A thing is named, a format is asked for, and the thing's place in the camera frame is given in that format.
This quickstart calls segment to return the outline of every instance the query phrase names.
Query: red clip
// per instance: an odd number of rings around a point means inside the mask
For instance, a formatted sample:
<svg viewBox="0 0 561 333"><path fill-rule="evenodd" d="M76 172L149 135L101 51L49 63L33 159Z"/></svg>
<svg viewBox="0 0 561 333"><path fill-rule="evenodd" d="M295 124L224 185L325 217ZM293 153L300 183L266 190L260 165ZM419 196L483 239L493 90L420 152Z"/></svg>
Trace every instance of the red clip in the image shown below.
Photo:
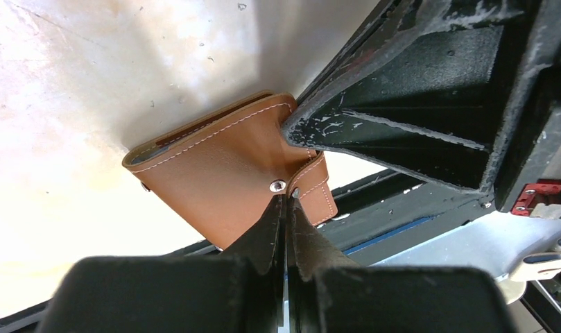
<svg viewBox="0 0 561 333"><path fill-rule="evenodd" d="M559 203L558 194L561 192L561 180L540 180L527 184L519 195L511 214L529 216L538 203Z"/></svg>

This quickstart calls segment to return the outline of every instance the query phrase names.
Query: wallet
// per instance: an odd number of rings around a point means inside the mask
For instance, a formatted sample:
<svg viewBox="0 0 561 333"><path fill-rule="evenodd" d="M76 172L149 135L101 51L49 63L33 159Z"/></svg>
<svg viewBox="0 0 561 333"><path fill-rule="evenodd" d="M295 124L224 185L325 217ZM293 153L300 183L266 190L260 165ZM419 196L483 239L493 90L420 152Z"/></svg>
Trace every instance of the wallet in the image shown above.
<svg viewBox="0 0 561 333"><path fill-rule="evenodd" d="M290 94L254 94L134 148L123 166L222 249L258 221L275 194L297 195L318 225L337 207L323 152L282 137L296 106Z"/></svg>

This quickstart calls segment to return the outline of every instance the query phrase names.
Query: leather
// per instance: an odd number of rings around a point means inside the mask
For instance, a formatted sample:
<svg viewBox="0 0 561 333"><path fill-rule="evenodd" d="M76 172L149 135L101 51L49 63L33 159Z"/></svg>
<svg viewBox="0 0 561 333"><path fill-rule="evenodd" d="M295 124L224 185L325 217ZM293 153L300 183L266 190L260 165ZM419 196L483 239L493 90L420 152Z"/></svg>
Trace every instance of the leather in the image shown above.
<svg viewBox="0 0 561 333"><path fill-rule="evenodd" d="M227 248L258 221L275 194L298 188L317 225L337 214L323 153L289 146L280 128L290 94L265 91L131 150L123 166L206 239ZM287 183L274 193L275 180Z"/></svg>

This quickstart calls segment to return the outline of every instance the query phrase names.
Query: scratch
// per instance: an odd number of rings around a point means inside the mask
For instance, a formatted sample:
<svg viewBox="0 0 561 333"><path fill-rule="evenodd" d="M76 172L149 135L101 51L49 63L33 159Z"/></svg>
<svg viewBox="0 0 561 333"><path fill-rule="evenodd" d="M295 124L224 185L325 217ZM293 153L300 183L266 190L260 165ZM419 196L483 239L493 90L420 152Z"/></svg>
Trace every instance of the scratch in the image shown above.
<svg viewBox="0 0 561 333"><path fill-rule="evenodd" d="M76 37L82 38L83 40L85 40L85 41L87 41L87 42L89 42L89 43L92 43L92 44L95 44L95 45L98 45L98 46L104 48L104 46L100 45L99 43L97 43L97 42L95 42L95 41L93 41L93 40L91 40L91 39L89 39L89 38L86 38L86 37L82 36L81 34L75 32L75 31L72 31L72 30L70 30L70 29L68 29L68 28L65 28L65 27L63 27L63 26L61 26L61 25L55 23L54 21L51 21L50 19L47 19L47 18L45 18L45 17L43 17L43 16L37 14L36 12L33 12L32 10L29 10L28 8L25 8L25 7L23 7L23 6L19 6L19 5L17 5L16 3L13 3L13 2L10 2L10 1L9 1L9 3L12 4L13 6L17 7L17 8L20 8L20 9L22 9L22 10L25 10L26 12L28 12L29 14L31 14L31 15L33 15L33 16L36 16L36 17L38 17L38 18L44 20L45 22L51 24L52 26L54 26L54 27L56 27L56 28L59 28L60 30L67 31L68 33L71 33L72 35L75 35Z"/></svg>

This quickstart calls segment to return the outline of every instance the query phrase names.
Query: blue line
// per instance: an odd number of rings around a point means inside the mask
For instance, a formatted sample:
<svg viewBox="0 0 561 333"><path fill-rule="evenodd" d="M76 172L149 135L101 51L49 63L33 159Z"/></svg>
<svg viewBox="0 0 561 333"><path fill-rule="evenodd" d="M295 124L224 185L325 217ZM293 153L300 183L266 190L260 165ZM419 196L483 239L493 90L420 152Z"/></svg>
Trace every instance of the blue line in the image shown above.
<svg viewBox="0 0 561 333"><path fill-rule="evenodd" d="M383 241L384 239L390 238L392 236L395 236L396 234L399 234L401 232L407 231L411 228L414 228L422 223L425 223L427 221L430 221L434 218L435 216L428 216L428 217L422 217L420 219L414 220L413 222L407 223L406 225L403 225L402 227L399 227L397 229L394 229L392 231L389 231L385 234L381 234L380 236L373 238L369 241L365 241L360 245L354 246L353 248L349 248L345 251L343 251L344 255L351 255L352 253L356 253L360 250L363 250L364 248L367 248L368 246L374 245L376 243L378 243L379 241Z"/></svg>

